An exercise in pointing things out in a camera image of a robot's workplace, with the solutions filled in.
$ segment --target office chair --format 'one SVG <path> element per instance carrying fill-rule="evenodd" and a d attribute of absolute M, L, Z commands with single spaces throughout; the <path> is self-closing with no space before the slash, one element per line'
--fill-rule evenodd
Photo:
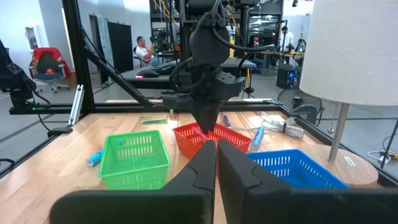
<path fill-rule="evenodd" d="M 139 60 L 139 67 L 140 67 L 140 68 L 146 67 L 146 64 L 145 64 L 144 59 L 140 58 L 140 57 L 136 54 L 136 50 L 137 50 L 137 47 L 134 47 L 134 49 L 132 50 L 132 51 L 134 52 L 133 58 Z"/>
<path fill-rule="evenodd" d="M 39 56 L 35 65 L 29 66 L 33 79 L 51 85 L 54 93 L 58 93 L 61 87 L 70 89 L 68 85 L 58 84 L 57 82 L 66 78 L 65 64 L 54 59 L 53 53 L 45 52 Z"/>

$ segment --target man standing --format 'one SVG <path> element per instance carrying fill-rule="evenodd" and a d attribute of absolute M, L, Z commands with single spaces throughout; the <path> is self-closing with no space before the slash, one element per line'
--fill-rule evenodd
<path fill-rule="evenodd" d="M 145 46 L 146 42 L 142 36 L 137 37 L 136 55 L 140 57 L 145 65 L 156 66 L 159 65 L 159 59 L 155 57 L 155 44 L 153 43 L 150 49 Z"/>
<path fill-rule="evenodd" d="M 288 31 L 287 27 L 282 27 L 283 36 L 280 37 L 280 46 L 283 46 L 283 52 L 290 52 L 289 47 L 294 45 L 294 36 L 291 32 Z M 284 57 L 286 64 L 289 64 L 290 57 Z"/>

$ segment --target gray floor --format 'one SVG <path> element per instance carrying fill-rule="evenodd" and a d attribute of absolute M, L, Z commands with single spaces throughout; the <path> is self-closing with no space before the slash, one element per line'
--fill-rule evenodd
<path fill-rule="evenodd" d="M 132 97 L 117 86 L 117 84 L 102 88 L 98 74 L 93 74 L 91 79 L 96 103 L 102 103 L 106 100 L 132 99 Z M 254 75 L 252 86 L 255 91 L 253 95 L 256 98 L 276 99 L 282 89 L 277 87 L 275 83 L 275 76 L 262 77 L 260 75 Z M 141 92 L 148 97 L 157 97 L 160 95 L 161 91 L 163 90 L 141 90 Z M 45 86 L 42 95 L 52 103 L 72 103 L 75 89 L 59 90 L 58 94 L 53 94 L 50 89 Z M 0 122 L 2 124 L 2 128 L 0 129 L 0 157 L 18 159 L 44 141 L 47 138 L 47 131 L 40 124 L 36 115 L 9 115 L 8 109 L 11 106 L 10 98 L 6 94 L 0 95 Z M 336 116 L 334 116 L 336 110 L 336 103 L 334 102 L 323 100 L 323 106 L 325 107 L 322 116 L 324 120 L 321 121 L 318 128 L 326 132 L 327 129 L 331 127 L 332 123 L 334 123 L 333 128 L 335 128 L 337 121 L 333 122 L 332 119 L 333 117 L 337 118 L 338 112 Z M 68 119 L 67 114 L 42 115 L 42 117 L 46 125 L 50 128 L 65 126 L 67 124 L 66 120 Z M 382 148 L 382 141 L 385 137 L 391 135 L 397 118 L 397 106 L 351 105 L 342 142 L 363 157 L 369 158 L 366 153 L 369 151 L 378 151 Z M 398 143 L 396 140 L 393 142 L 392 148 L 398 150 Z M 375 166 L 379 166 L 376 160 L 370 158 L 369 160 L 373 162 Z M 4 169 L 6 166 L 6 163 L 0 164 L 0 170 Z M 398 163 L 396 161 L 391 161 L 386 164 L 385 169 L 398 177 Z"/>

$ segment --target white lamp shade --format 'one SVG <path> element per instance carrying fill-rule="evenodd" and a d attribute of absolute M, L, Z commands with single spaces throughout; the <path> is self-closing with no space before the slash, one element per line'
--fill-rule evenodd
<path fill-rule="evenodd" d="M 358 105 L 398 105 L 398 0 L 317 0 L 300 89 Z"/>

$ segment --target red basket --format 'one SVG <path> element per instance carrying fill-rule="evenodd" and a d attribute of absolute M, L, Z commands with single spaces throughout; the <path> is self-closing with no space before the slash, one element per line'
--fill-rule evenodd
<path fill-rule="evenodd" d="M 173 129 L 178 149 L 188 159 L 191 159 L 206 141 L 194 129 L 201 132 L 198 123 L 187 124 Z M 251 142 L 251 138 L 220 124 L 216 124 L 214 131 L 209 132 L 205 136 L 209 140 L 214 140 L 216 146 L 219 139 L 225 139 L 244 153 L 247 153 Z"/>

